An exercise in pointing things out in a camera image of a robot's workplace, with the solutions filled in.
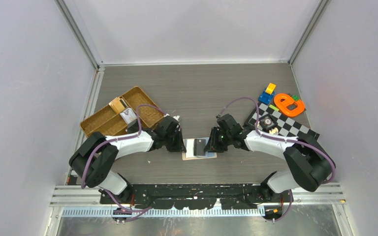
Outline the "black credit card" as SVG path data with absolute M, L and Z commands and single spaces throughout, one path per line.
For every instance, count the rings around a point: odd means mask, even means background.
M 194 144 L 193 144 L 194 156 L 196 157 L 206 156 L 206 151 L 204 150 L 205 146 L 206 146 L 205 139 L 194 139 Z

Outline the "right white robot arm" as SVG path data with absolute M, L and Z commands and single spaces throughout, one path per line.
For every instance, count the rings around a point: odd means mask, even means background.
M 301 187 L 308 192 L 332 181 L 336 166 L 313 136 L 303 134 L 283 137 L 266 133 L 253 126 L 242 127 L 230 114 L 217 117 L 205 152 L 222 153 L 229 146 L 259 151 L 284 160 L 288 169 L 270 174 L 261 184 L 261 195 L 275 201 L 282 192 Z

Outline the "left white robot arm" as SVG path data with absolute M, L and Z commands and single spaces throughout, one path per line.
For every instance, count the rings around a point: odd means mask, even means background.
M 164 116 L 151 129 L 120 136 L 104 136 L 99 131 L 91 134 L 69 160 L 70 167 L 89 187 L 100 187 L 112 194 L 120 204 L 131 198 L 128 181 L 112 171 L 120 157 L 139 152 L 150 152 L 166 147 L 168 152 L 186 152 L 181 126 L 177 116 Z

